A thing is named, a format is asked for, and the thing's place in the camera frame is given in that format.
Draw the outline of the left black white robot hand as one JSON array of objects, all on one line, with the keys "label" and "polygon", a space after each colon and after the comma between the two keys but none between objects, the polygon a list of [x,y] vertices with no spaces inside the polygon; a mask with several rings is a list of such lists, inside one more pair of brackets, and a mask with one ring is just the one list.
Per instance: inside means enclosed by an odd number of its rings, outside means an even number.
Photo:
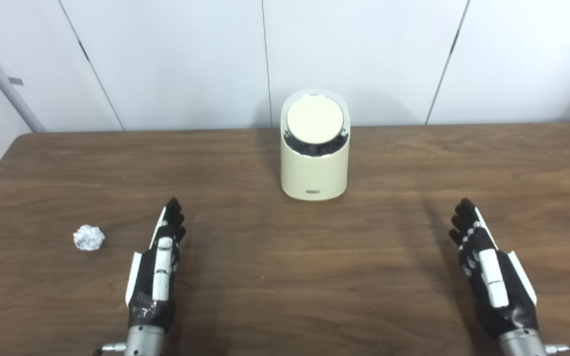
[{"label": "left black white robot hand", "polygon": [[186,234],[183,222],[182,207],[172,197],[161,210],[147,250],[133,254],[125,291],[129,328],[154,326],[168,333],[176,315],[173,288]]}]

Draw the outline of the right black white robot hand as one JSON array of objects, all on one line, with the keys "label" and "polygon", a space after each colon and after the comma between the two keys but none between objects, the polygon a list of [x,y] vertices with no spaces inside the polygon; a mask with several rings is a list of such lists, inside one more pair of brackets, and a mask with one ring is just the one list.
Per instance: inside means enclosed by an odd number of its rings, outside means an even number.
[{"label": "right black white robot hand", "polygon": [[540,329],[536,292],[514,251],[504,252],[477,205],[462,198],[449,237],[475,296],[479,322],[492,338],[518,329]]}]

